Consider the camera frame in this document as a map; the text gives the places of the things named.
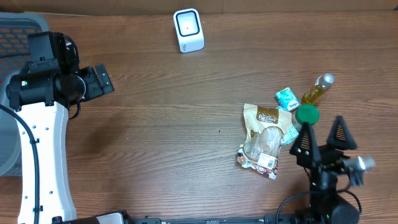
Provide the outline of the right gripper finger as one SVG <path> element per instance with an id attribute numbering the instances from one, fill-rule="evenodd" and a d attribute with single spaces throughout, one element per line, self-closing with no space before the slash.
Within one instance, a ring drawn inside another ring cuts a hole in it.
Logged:
<path id="1" fill-rule="evenodd" d="M 297 139 L 290 148 L 290 154 L 297 159 L 297 165 L 302 167 L 318 167 L 321 155 L 310 123 L 304 123 Z"/>
<path id="2" fill-rule="evenodd" d="M 330 149 L 339 149 L 342 151 L 357 149 L 357 144 L 342 116 L 335 118 L 326 143 Z"/>

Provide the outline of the teal white pouch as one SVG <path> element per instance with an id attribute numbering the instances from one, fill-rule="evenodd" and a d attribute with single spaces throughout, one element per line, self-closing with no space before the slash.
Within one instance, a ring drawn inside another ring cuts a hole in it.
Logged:
<path id="1" fill-rule="evenodd" d="M 292 123 L 287 130 L 286 134 L 282 137 L 281 139 L 281 145 L 286 146 L 289 145 L 290 143 L 294 142 L 295 139 L 299 135 L 299 131 L 297 130 L 297 121 L 295 119 L 295 113 L 292 112 Z"/>

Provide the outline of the green lid jar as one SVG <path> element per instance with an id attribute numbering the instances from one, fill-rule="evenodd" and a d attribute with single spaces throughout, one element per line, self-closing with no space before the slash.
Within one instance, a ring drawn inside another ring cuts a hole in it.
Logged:
<path id="1" fill-rule="evenodd" d="M 311 104 L 301 105 L 292 114 L 292 124 L 297 131 L 300 131 L 304 123 L 315 124 L 320 118 L 318 109 Z"/>

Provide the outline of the brown snack packet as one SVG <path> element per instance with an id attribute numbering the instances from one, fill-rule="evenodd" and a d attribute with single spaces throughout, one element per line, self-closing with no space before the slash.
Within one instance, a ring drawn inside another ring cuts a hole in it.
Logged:
<path id="1" fill-rule="evenodd" d="M 292 124 L 292 113 L 245 104 L 243 108 L 246 141 L 240 145 L 237 160 L 269 179 L 276 179 L 282 137 Z"/>

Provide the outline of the small teal white box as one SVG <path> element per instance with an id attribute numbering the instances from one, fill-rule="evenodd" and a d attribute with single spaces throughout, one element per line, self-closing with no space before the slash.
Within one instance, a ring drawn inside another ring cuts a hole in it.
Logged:
<path id="1" fill-rule="evenodd" d="M 278 91 L 275 94 L 275 98 L 278 101 L 278 103 L 281 105 L 281 107 L 283 107 L 283 109 L 289 112 L 295 111 L 301 105 L 298 98 L 295 96 L 295 94 L 289 87 L 286 87 L 281 91 Z"/>

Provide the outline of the yellow dish soap bottle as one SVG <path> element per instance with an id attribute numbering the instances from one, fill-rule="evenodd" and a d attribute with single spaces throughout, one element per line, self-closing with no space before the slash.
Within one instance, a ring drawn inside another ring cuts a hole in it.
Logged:
<path id="1" fill-rule="evenodd" d="M 316 105 L 317 101 L 331 88 L 334 81 L 335 77 L 331 73 L 319 76 L 311 89 L 303 95 L 301 104 Z"/>

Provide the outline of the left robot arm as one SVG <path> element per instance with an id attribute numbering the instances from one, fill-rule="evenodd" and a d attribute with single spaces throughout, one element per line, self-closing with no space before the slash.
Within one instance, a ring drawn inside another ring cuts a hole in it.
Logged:
<path id="1" fill-rule="evenodd" d="M 6 87 L 21 141 L 18 223 L 127 223 L 124 212 L 78 218 L 68 183 L 68 110 L 114 91 L 104 65 L 80 68 L 78 49 L 59 32 L 28 36 L 30 61 Z"/>

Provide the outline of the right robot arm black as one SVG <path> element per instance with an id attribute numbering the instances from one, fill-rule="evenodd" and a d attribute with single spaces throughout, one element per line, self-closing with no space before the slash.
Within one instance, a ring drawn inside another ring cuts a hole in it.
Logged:
<path id="1" fill-rule="evenodd" d="M 349 166 L 345 150 L 354 150 L 357 145 L 342 116 L 337 116 L 331 127 L 326 144 L 319 146 L 310 123 L 304 123 L 290 154 L 296 157 L 297 165 L 308 175 L 309 206 L 296 210 L 291 223 L 357 223 L 361 206 L 357 208 L 340 196 L 352 194 L 354 168 Z"/>

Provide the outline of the white barcode scanner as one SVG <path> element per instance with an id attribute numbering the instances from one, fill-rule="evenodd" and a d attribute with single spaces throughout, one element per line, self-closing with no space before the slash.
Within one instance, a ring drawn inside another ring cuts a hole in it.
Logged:
<path id="1" fill-rule="evenodd" d="M 201 50 L 205 46 L 205 38 L 199 13 L 194 8 L 176 11 L 173 16 L 181 53 Z"/>

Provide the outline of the grey plastic shopping basket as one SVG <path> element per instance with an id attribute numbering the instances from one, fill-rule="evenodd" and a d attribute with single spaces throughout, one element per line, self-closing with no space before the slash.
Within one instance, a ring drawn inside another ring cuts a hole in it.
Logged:
<path id="1" fill-rule="evenodd" d="M 1 13 L 1 104 L 9 107 L 6 86 L 30 60 L 28 35 L 47 32 L 46 20 L 31 13 Z M 1 176 L 21 176 L 21 140 L 17 121 L 1 111 Z"/>

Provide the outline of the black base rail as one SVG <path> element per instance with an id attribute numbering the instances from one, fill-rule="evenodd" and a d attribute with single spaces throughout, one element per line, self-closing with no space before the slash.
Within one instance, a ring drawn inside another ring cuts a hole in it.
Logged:
<path id="1" fill-rule="evenodd" d="M 131 224 L 275 224 L 276 215 L 265 215 L 263 217 L 234 217 L 234 218 L 131 218 Z"/>

